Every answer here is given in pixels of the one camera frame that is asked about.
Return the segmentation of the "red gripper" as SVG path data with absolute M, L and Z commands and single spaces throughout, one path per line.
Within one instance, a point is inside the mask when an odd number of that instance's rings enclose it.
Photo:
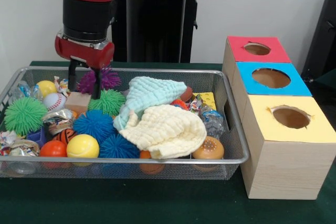
M 55 38 L 56 53 L 64 59 L 70 60 L 68 68 L 68 89 L 74 91 L 76 87 L 76 67 L 78 61 L 92 68 L 95 75 L 92 98 L 100 99 L 101 96 L 101 70 L 110 64 L 114 54 L 114 44 L 105 40 L 97 44 L 77 42 L 64 39 L 62 35 Z

